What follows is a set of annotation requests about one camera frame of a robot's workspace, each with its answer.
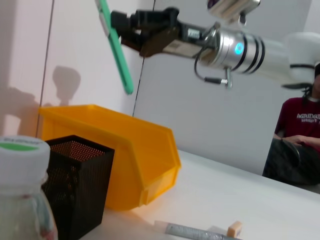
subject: green handle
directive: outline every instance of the green handle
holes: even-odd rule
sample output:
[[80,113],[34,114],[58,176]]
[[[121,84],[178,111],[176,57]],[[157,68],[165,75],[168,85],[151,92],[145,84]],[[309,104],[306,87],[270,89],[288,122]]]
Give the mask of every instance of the green handle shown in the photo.
[[125,92],[130,95],[134,92],[134,84],[129,72],[128,64],[122,51],[121,44],[119,42],[119,36],[117,31],[111,27],[111,14],[106,0],[100,1],[100,12],[103,13],[105,24],[109,31],[108,40],[112,49],[112,53],[118,68],[122,85]]

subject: silver pen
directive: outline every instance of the silver pen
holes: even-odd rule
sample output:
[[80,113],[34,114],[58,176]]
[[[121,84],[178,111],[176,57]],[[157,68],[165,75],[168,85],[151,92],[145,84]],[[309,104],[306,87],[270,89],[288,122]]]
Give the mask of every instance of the silver pen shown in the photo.
[[220,233],[200,230],[164,221],[154,221],[154,227],[160,233],[192,240],[237,240],[237,238],[225,236]]

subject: red t-shirt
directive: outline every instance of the red t-shirt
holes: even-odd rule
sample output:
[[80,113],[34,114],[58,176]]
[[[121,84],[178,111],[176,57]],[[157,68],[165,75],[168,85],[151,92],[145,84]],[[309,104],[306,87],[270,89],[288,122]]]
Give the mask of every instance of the red t-shirt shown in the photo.
[[284,137],[302,135],[320,138],[320,102],[302,97],[290,98],[283,105],[275,133],[284,131]]

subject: robotic arm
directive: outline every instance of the robotic arm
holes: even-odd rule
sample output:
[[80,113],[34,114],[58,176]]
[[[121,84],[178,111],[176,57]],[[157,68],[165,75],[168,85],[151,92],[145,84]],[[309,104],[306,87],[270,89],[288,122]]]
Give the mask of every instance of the robotic arm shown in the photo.
[[[246,23],[246,14],[259,5],[259,0],[208,0],[208,9],[227,23],[237,19]],[[261,74],[278,81],[283,87],[299,89],[314,80],[315,65],[320,61],[320,35],[300,32],[284,42],[262,39],[241,30],[194,26],[178,20],[179,10],[137,10],[135,14],[111,13],[111,26],[121,43],[142,57],[166,53],[194,59],[198,78],[232,87],[232,72]],[[202,77],[197,64],[225,70],[225,79]]]

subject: white wall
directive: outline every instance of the white wall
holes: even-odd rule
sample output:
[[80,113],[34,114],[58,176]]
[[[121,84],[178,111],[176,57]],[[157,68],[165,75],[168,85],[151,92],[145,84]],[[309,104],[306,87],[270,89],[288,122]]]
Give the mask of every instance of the white wall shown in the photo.
[[0,1],[0,136],[36,135],[51,6]]
[[[153,0],[108,0],[111,10],[152,9]],[[94,0],[55,0],[42,105],[97,104],[133,114],[143,59],[123,47],[135,92],[127,96]]]
[[312,0],[308,17],[305,22],[304,32],[313,32],[320,34],[320,0]]
[[[180,9],[179,19],[210,26],[205,0],[157,0],[156,10]],[[304,29],[310,0],[262,0],[248,16],[253,33],[280,41]],[[174,131],[178,148],[252,173],[261,174],[282,103],[301,96],[257,75],[234,75],[234,87],[203,83],[193,61],[169,55],[146,59],[134,116]],[[203,76],[222,72],[199,68]]]

